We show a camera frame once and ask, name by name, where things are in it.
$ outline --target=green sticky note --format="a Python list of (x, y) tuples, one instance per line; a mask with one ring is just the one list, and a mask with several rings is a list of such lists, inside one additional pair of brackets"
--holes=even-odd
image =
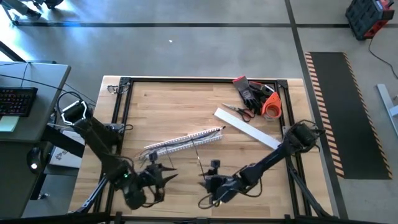
[(13, 132), (18, 120), (18, 116), (3, 116), (0, 118), (0, 132)]

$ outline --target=wooden tabletop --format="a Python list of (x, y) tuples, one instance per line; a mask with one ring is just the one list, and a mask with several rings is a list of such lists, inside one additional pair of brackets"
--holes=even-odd
[[(116, 95), (110, 94), (106, 86), (117, 85), (120, 77), (105, 76), (103, 78), (94, 116), (103, 123), (111, 121)], [(295, 121), (311, 119), (310, 108), (303, 81), (287, 79), (290, 99)], [(118, 122), (124, 108), (124, 98), (119, 112)], [(135, 82), (127, 124), (134, 129), (127, 131), (124, 137), (122, 155), (134, 157), (144, 146), (166, 141), (209, 128), (226, 126), (219, 141), (198, 146), (198, 153), (203, 169), (210, 167), (212, 159), (221, 160), (220, 174), (231, 175), (242, 166), (257, 162), (267, 156), (272, 149), (242, 133), (213, 116), (217, 108), (223, 108), (232, 115), (239, 116), (222, 103), (239, 107), (244, 105), (231, 84), (212, 83), (148, 83)], [(274, 138), (281, 140), (278, 120), (268, 121), (256, 116), (250, 125)], [(124, 203), (121, 192), (116, 192), (113, 199), (112, 213), (120, 211), (123, 215), (145, 217), (228, 217), (228, 218), (283, 218), (285, 214), (293, 215), (292, 202), (287, 178), (285, 161), (280, 161), (262, 176), (262, 195), (249, 198), (238, 195), (232, 201), (217, 208), (202, 210), (198, 208), (199, 200), (207, 193), (198, 182), (203, 180), (200, 165), (194, 149), (185, 149), (171, 155), (172, 164), (167, 156), (160, 156), (159, 162), (167, 167), (174, 166), (177, 171), (166, 172), (164, 175), (178, 173), (165, 188), (165, 201), (151, 208), (130, 210)], [(302, 155), (305, 177), (308, 188), (323, 206), (332, 214), (329, 194), (326, 188), (320, 155), (317, 149)], [(75, 191), (69, 210), (78, 209), (89, 197), (98, 183), (101, 164), (90, 149), (83, 155)], [(108, 190), (104, 191), (101, 204), (104, 210)], [(257, 194), (259, 186), (250, 191)], [(300, 211), (303, 213), (302, 198), (297, 187)]]

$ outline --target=black-handled scissors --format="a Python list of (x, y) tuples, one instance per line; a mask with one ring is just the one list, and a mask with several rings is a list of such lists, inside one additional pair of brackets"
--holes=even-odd
[(238, 114), (240, 114), (242, 116), (242, 120), (244, 122), (248, 123), (255, 116), (254, 113), (251, 110), (249, 110), (249, 109), (237, 108), (235, 106), (231, 106), (231, 105), (228, 105), (226, 103), (223, 103), (223, 105), (227, 106), (228, 108), (230, 108), (232, 110), (235, 110), (236, 112), (238, 112)]

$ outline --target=orange and black striped tape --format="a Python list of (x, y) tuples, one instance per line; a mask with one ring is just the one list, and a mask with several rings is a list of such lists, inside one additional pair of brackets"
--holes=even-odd
[(343, 53), (343, 55), (344, 55), (344, 58), (346, 59), (348, 70), (351, 73), (351, 76), (353, 77), (356, 91), (358, 92), (359, 98), (361, 99), (361, 102), (362, 102), (363, 108), (365, 110), (366, 116), (368, 117), (368, 120), (369, 120), (369, 124), (372, 127), (373, 135), (374, 135), (374, 138), (376, 139), (377, 145), (379, 146), (380, 154), (383, 157), (384, 165), (386, 166), (386, 169), (388, 170), (388, 176), (390, 178), (392, 178), (392, 172), (391, 172), (390, 165), (387, 162), (386, 153), (384, 153), (383, 147), (381, 146), (381, 141), (380, 141), (379, 136), (377, 135), (377, 132), (376, 132), (376, 128), (374, 128), (374, 125), (373, 125), (373, 122), (372, 122), (372, 118), (370, 117), (368, 108), (366, 107), (365, 102), (363, 100), (363, 96), (362, 96), (361, 90), (359, 89), (359, 86), (357, 84), (353, 68), (352, 68), (352, 66), (351, 66), (351, 64), (350, 64), (350, 62), (348, 60), (347, 54)]
[(323, 100), (322, 89), (321, 86), (319, 85), (317, 71), (315, 70), (315, 67), (313, 65), (311, 53), (309, 52), (305, 53), (305, 60), (307, 61), (312, 87), (315, 92), (315, 98), (317, 99), (323, 127), (325, 128), (326, 131), (325, 134), (328, 140), (328, 145), (331, 152), (331, 158), (333, 159), (333, 164), (335, 165), (336, 174), (337, 176), (344, 178), (343, 165), (341, 163), (341, 159), (337, 150), (335, 137), (329, 121), (328, 110), (326, 109), (325, 101)]

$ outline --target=black keyboard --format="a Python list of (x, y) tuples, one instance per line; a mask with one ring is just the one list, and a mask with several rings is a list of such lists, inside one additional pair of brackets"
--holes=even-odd
[(37, 88), (0, 86), (0, 116), (29, 116)]

